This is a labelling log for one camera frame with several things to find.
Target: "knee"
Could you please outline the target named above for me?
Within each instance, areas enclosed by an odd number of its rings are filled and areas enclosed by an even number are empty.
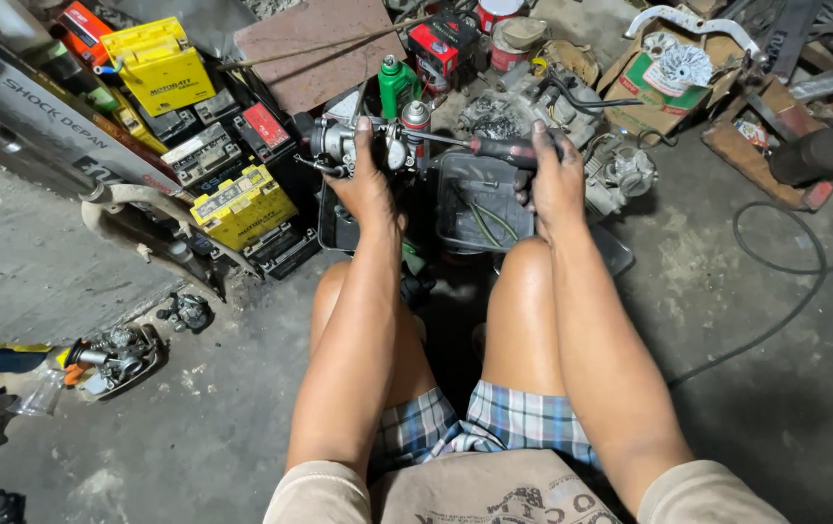
[[[527,237],[516,243],[504,258],[501,276],[508,272],[526,276],[548,275],[551,278],[552,257],[549,244],[541,237]]]
[[[350,260],[343,260],[336,262],[322,272],[319,277],[319,285],[316,288],[317,298],[334,297],[339,295],[342,290],[342,283],[345,282],[345,275],[348,274],[348,268],[351,266]]]

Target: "beige shirt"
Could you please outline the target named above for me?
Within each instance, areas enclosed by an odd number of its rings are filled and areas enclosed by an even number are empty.
[[[710,460],[666,471],[643,495],[642,524],[787,523]],[[264,524],[615,524],[620,522],[552,451],[451,453],[385,475],[371,492],[347,467],[317,460],[284,475]]]

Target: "orange box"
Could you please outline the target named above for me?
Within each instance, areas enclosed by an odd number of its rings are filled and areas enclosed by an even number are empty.
[[[88,66],[102,66],[109,61],[109,54],[99,39],[113,30],[79,2],[64,9],[58,22],[67,31],[61,42]]]

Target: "screwdriver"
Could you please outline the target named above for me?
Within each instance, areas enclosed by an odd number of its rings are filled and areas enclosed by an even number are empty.
[[[563,134],[562,130],[550,128],[550,135],[552,141],[556,142],[558,134]],[[533,141],[529,138],[510,138],[507,140],[496,140],[494,138],[484,138],[478,135],[471,135],[467,140],[458,140],[457,138],[449,138],[438,134],[432,134],[422,131],[414,131],[410,129],[400,130],[403,134],[409,134],[416,138],[423,138],[426,140],[434,140],[436,142],[444,142],[446,144],[455,144],[456,146],[464,147],[471,151],[475,157],[490,157],[505,161],[513,167],[523,170],[535,170],[537,168],[536,150],[533,149]],[[559,154],[559,161],[562,160],[562,149],[556,145],[556,152]]]

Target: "green oil bottle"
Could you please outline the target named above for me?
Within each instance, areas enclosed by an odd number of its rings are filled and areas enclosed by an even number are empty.
[[[419,98],[416,73],[394,55],[384,57],[381,71],[377,73],[377,85],[381,91],[381,109],[388,120],[399,115],[400,107]]]

